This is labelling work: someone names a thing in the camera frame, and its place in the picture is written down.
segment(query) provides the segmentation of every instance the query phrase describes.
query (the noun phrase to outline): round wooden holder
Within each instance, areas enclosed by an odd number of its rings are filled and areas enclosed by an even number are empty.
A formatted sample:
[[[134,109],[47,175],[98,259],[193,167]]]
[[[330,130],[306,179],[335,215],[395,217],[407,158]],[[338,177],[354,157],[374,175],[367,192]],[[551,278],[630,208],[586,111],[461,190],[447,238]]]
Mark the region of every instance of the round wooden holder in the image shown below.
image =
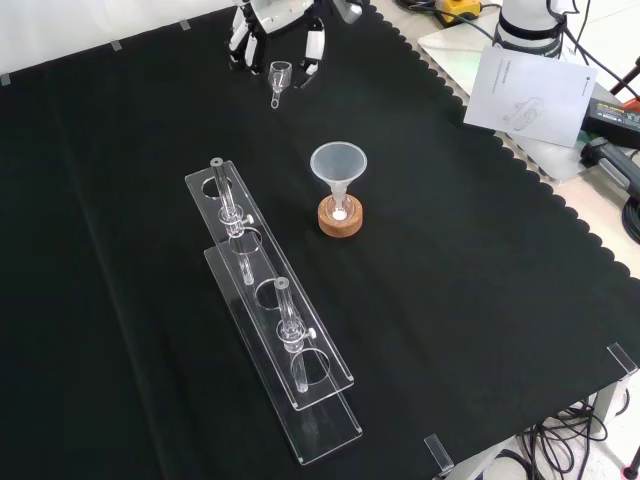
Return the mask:
[[[318,205],[318,223],[320,229],[335,238],[350,237],[362,227],[362,204],[357,198],[347,195],[353,203],[353,215],[351,218],[343,221],[337,221],[327,215],[327,203],[331,199],[331,195],[320,202]]]

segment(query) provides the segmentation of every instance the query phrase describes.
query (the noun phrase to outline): black tablecloth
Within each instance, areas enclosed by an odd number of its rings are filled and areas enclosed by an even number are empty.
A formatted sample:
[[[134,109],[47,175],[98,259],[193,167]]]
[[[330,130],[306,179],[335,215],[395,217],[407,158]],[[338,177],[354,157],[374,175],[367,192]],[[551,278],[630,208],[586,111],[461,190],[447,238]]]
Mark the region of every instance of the black tablecloth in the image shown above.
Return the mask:
[[[227,68],[232,10],[0,89],[6,478],[428,478],[640,358],[638,282],[368,9],[270,108]],[[268,59],[299,59],[305,32]],[[362,231],[316,225],[309,157],[369,159]],[[300,467],[202,255],[184,176],[233,160],[355,376],[364,435]],[[133,359],[128,363],[127,351]],[[140,395],[136,391],[137,380]]]

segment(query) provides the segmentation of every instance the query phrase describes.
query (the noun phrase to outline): white funnel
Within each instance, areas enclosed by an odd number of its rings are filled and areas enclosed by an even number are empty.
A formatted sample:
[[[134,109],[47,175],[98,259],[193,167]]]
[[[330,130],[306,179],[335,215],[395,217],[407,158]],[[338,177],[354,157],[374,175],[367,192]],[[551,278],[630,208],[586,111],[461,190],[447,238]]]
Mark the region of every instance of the white funnel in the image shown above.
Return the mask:
[[[360,147],[352,143],[327,143],[311,155],[311,170],[331,187],[333,201],[327,204],[327,213],[334,220],[347,220],[353,214],[347,187],[366,168],[367,156]]]

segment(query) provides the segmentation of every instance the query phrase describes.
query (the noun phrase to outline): instruction manual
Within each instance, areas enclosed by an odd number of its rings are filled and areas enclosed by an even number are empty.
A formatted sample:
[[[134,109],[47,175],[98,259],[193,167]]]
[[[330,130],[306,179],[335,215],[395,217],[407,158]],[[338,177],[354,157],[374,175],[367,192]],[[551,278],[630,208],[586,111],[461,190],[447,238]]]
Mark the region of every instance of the instruction manual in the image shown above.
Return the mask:
[[[573,147],[598,71],[486,47],[464,122]]]

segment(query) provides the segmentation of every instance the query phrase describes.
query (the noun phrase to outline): acrylic test tube rack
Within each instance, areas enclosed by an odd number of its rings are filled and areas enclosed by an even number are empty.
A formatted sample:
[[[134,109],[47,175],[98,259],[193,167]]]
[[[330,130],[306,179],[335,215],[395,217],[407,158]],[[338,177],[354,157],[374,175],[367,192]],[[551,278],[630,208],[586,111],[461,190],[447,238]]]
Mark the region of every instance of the acrylic test tube rack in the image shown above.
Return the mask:
[[[353,376],[233,163],[185,180],[216,244],[205,258],[298,461],[360,437],[341,393]]]

